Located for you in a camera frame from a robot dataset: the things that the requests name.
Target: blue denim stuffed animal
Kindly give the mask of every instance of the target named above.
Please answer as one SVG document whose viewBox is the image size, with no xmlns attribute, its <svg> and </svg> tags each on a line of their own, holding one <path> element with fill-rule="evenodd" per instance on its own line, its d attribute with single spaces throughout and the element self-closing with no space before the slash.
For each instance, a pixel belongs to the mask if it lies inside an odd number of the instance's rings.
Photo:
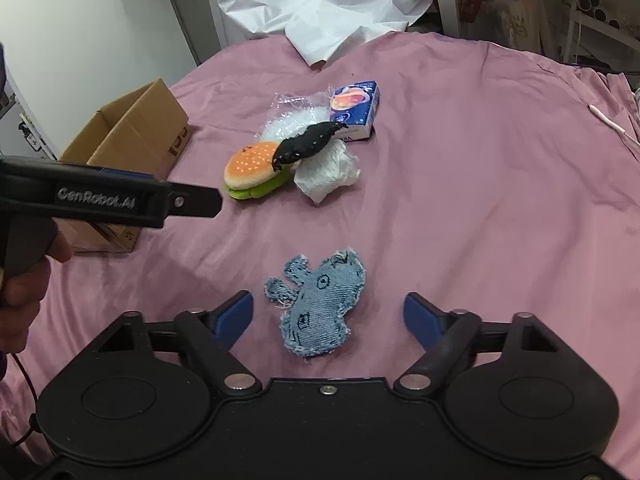
<svg viewBox="0 0 640 480">
<path fill-rule="evenodd" d="M 284 267 L 284 275 L 300 290 L 282 280 L 270 278 L 264 293 L 288 309 L 280 321 L 284 346 L 300 357 L 332 352 L 351 333 L 344 315 L 358 302 L 364 288 L 365 271 L 351 249 L 337 251 L 317 269 L 308 269 L 306 256 L 299 254 Z"/>
</svg>

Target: blue gripper pad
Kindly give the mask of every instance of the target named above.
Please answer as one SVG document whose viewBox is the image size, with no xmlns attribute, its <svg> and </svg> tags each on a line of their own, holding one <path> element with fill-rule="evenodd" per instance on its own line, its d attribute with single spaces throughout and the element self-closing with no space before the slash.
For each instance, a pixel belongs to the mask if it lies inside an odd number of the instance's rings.
<svg viewBox="0 0 640 480">
<path fill-rule="evenodd" d="M 212 312 L 214 337 L 229 350 L 254 318 L 254 297 L 247 291 L 239 292 Z"/>
<path fill-rule="evenodd" d="M 426 350 L 444 334 L 440 319 L 411 294 L 404 298 L 404 325 Z"/>
</svg>

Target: bed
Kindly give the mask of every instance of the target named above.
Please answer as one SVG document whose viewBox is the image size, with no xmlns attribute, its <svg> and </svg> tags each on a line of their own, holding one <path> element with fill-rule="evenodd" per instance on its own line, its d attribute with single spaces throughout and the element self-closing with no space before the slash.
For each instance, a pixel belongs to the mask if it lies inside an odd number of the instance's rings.
<svg viewBox="0 0 640 480">
<path fill-rule="evenodd" d="M 286 38 L 231 46 L 172 91 L 196 133 L 176 182 L 221 186 L 259 132 L 276 92 L 310 94 L 374 79 L 375 135 L 349 148 L 362 174 L 315 206 L 295 186 L 225 200 L 215 219 L 170 218 L 128 255 L 77 256 L 53 272 L 22 361 L 39 392 L 119 313 L 147 320 L 212 309 L 240 289 L 254 320 L 234 354 L 272 376 L 395 379 L 422 349 L 402 322 L 417 291 L 485 320 L 533 312 L 615 390 L 621 418 L 604 458 L 640 478 L 640 164 L 593 104 L 629 134 L 638 110 L 623 76 L 599 76 L 491 43 L 391 33 L 311 70 Z M 308 362 L 284 349 L 282 311 L 262 286 L 303 253 L 352 247 L 367 269 L 353 330 Z M 27 429 L 33 401 L 10 363 L 2 431 Z M 45 460 L 38 436 L 26 449 Z"/>
</svg>

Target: hamburger toy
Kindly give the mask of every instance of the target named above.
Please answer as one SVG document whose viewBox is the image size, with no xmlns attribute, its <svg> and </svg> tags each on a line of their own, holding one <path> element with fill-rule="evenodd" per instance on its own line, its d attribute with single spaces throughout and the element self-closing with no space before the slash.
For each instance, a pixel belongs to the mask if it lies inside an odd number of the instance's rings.
<svg viewBox="0 0 640 480">
<path fill-rule="evenodd" d="M 225 168 L 229 196 L 236 200 L 261 198 L 291 179 L 289 167 L 273 169 L 271 162 L 277 147 L 277 142 L 257 142 L 231 157 Z"/>
</svg>

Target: human hand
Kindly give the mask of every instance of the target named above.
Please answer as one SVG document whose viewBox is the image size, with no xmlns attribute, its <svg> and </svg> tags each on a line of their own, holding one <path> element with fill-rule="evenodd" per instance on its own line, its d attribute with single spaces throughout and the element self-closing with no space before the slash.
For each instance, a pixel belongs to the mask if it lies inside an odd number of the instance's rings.
<svg viewBox="0 0 640 480">
<path fill-rule="evenodd" d="M 47 254 L 64 263 L 73 250 L 58 232 Z M 40 311 L 40 301 L 49 286 L 51 267 L 43 256 L 28 272 L 14 276 L 4 283 L 0 298 L 0 351 L 18 353 L 27 345 L 29 326 Z"/>
</svg>

